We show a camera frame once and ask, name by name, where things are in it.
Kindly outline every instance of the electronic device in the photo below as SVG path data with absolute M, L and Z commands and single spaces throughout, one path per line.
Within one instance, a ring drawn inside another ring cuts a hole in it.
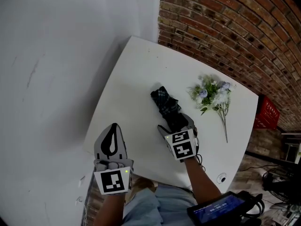
M 187 208 L 187 213 L 197 226 L 240 225 L 241 217 L 257 218 L 264 212 L 262 194 L 253 197 L 248 192 L 227 192 L 211 201 Z M 259 214 L 247 214 L 255 205 Z

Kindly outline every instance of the white wall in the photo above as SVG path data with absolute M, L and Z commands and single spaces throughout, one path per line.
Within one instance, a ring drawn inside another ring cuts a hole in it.
M 94 108 L 128 37 L 156 41 L 158 2 L 0 0 L 0 217 L 9 226 L 80 225 Z

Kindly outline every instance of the black cable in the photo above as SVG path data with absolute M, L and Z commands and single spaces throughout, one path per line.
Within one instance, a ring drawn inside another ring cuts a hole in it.
M 276 167 L 276 166 L 279 166 L 279 164 L 277 164 L 277 165 L 264 165 L 264 166 L 262 166 L 262 167 L 257 167 L 257 168 Z M 245 169 L 245 170 L 238 170 L 238 171 L 247 171 L 247 170 L 249 170 L 250 168 L 255 168 L 255 167 L 249 167 L 248 169 Z
M 199 165 L 203 168 L 204 172 L 206 172 L 206 168 L 202 165 L 202 163 L 203 163 L 203 157 L 202 157 L 202 155 L 196 154 L 196 158 L 198 160 Z
M 272 203 L 272 202 L 270 202 L 270 201 L 268 201 L 268 200 L 265 200 L 265 199 L 263 199 L 263 198 L 262 198 L 262 200 L 264 200 L 264 201 L 267 201 L 267 202 L 269 202 L 269 203 L 271 203 L 271 204 L 273 204 L 273 205 L 276 205 L 276 204 L 280 203 L 280 202 Z M 283 206 L 280 206 L 280 205 L 276 205 L 276 206 L 277 206 L 277 207 L 284 208 L 284 209 L 286 209 L 286 210 L 287 210 L 287 208 L 286 208 L 286 207 L 283 207 Z

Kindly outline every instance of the red crate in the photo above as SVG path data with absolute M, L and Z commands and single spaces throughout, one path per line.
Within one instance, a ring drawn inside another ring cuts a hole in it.
M 260 96 L 255 116 L 254 129 L 276 129 L 280 112 L 266 96 Z

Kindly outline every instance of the purple flower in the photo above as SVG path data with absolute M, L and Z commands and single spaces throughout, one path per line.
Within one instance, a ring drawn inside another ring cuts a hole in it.
M 229 88 L 230 88 L 230 83 L 228 83 L 228 82 L 223 82 L 222 88 L 224 88 L 224 89 L 229 89 Z
M 206 90 L 206 89 L 201 90 L 200 93 L 199 93 L 199 96 L 200 96 L 201 98 L 206 98 L 207 95 L 208 95 L 208 93 L 207 93 L 207 90 Z

